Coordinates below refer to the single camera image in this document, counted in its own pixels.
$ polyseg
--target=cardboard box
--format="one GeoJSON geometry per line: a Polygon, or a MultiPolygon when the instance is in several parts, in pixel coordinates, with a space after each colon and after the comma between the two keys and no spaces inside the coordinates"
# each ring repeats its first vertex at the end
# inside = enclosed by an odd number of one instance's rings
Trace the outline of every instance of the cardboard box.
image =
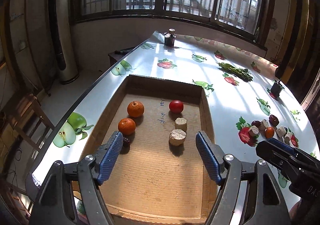
{"type": "Polygon", "coordinates": [[[204,130],[214,142],[207,99],[202,87],[171,80],[129,75],[120,85],[94,127],[82,157],[106,143],[118,122],[129,117],[132,101],[144,104],[135,133],[127,136],[108,181],[100,191],[111,214],[146,223],[204,223],[217,196],[196,148],[196,133],[204,130]],[[181,114],[172,114],[169,103],[184,103],[181,114]],[[183,145],[169,144],[177,117],[188,120],[183,145]]]}

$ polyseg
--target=wooden stool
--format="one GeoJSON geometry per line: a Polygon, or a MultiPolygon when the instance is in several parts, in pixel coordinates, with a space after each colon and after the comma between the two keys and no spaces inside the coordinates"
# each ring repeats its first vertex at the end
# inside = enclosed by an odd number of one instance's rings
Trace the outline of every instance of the wooden stool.
{"type": "Polygon", "coordinates": [[[21,97],[21,92],[15,93],[3,109],[12,129],[17,131],[17,133],[21,135],[21,137],[35,150],[40,151],[39,146],[41,142],[49,130],[54,129],[54,125],[42,111],[38,101],[36,100],[36,97],[32,94],[26,94],[21,97]],[[28,121],[26,118],[32,111],[39,117],[39,120],[36,123],[36,126],[32,129],[31,133],[27,135],[22,129],[28,121]],[[46,128],[38,142],[35,143],[31,140],[31,137],[41,122],[44,123],[46,128]]]}

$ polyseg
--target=red tomato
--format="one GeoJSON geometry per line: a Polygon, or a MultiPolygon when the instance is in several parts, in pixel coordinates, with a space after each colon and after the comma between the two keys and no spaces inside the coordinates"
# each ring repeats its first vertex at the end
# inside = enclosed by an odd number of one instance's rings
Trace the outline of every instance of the red tomato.
{"type": "Polygon", "coordinates": [[[173,113],[179,114],[183,111],[183,103],[180,100],[173,100],[169,104],[169,109],[173,113]]]}

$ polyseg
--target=wall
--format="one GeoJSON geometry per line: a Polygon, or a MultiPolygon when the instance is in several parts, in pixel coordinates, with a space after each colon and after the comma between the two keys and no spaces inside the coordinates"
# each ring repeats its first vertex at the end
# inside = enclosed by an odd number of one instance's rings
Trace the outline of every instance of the wall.
{"type": "MultiPolygon", "coordinates": [[[[3,58],[4,58],[4,54],[3,54],[2,43],[0,38],[0,61],[2,61],[3,58]]],[[[12,81],[12,78],[7,66],[4,65],[3,67],[0,67],[0,110],[9,101],[9,99],[12,97],[15,91],[16,91],[16,86],[12,81]]]]}
{"type": "Polygon", "coordinates": [[[26,86],[41,90],[42,84],[31,56],[25,21],[25,0],[10,0],[10,34],[13,51],[26,86]]]}
{"type": "Polygon", "coordinates": [[[154,31],[167,32],[174,28],[177,34],[217,40],[248,50],[261,57],[265,51],[231,35],[184,22],[165,19],[121,18],[79,23],[70,28],[77,63],[81,69],[106,71],[110,67],[108,53],[117,49],[136,47],[154,31]]]}
{"type": "Polygon", "coordinates": [[[275,8],[271,27],[265,43],[268,49],[266,59],[279,65],[283,54],[279,54],[279,48],[283,40],[284,30],[287,26],[290,0],[275,0],[275,8]]]}

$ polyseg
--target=bread piece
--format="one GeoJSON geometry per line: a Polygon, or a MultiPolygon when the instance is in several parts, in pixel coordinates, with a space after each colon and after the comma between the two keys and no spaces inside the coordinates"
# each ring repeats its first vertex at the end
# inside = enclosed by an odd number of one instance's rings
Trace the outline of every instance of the bread piece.
{"type": "Polygon", "coordinates": [[[286,134],[286,130],[284,129],[283,126],[280,126],[279,128],[277,128],[277,134],[279,137],[283,137],[286,134]]]}
{"type": "Polygon", "coordinates": [[[268,121],[266,119],[262,119],[261,125],[259,126],[260,131],[264,131],[269,127],[268,121]]]}
{"type": "Polygon", "coordinates": [[[284,136],[284,142],[290,146],[293,146],[293,144],[291,143],[291,137],[292,137],[292,133],[287,132],[284,136]]]}
{"type": "Polygon", "coordinates": [[[169,143],[174,146],[181,145],[186,139],[186,135],[185,131],[181,129],[174,129],[169,135],[169,143]]]}
{"type": "Polygon", "coordinates": [[[259,129],[256,126],[251,126],[249,128],[249,135],[256,136],[259,134],[259,129]]]}
{"type": "Polygon", "coordinates": [[[174,122],[174,127],[176,129],[181,129],[184,132],[187,131],[187,120],[185,118],[177,118],[174,122]]]}

